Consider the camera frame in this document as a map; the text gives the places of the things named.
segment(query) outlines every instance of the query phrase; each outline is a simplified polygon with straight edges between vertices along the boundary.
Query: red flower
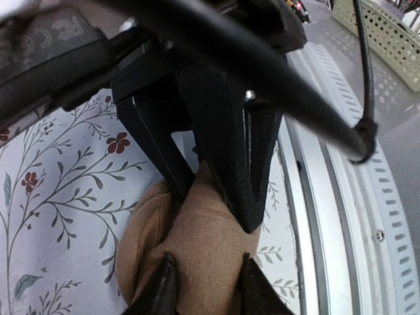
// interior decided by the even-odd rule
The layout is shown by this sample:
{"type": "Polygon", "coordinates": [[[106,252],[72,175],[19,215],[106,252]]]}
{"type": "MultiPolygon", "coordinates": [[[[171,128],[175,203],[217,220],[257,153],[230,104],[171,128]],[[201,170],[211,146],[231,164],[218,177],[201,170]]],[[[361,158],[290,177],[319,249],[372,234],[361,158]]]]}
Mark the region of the red flower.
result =
{"type": "Polygon", "coordinates": [[[26,187],[26,192],[32,192],[32,190],[35,188],[35,186],[37,186],[37,184],[37,173],[27,172],[25,179],[22,181],[22,186],[26,187]]]}
{"type": "Polygon", "coordinates": [[[130,141],[125,138],[126,136],[127,136],[127,133],[119,133],[116,139],[109,138],[106,141],[106,143],[109,144],[108,152],[109,153],[117,152],[117,154],[123,153],[125,147],[130,145],[130,141]]]}
{"type": "Polygon", "coordinates": [[[8,141],[10,133],[8,129],[0,131],[0,141],[8,141]]]}

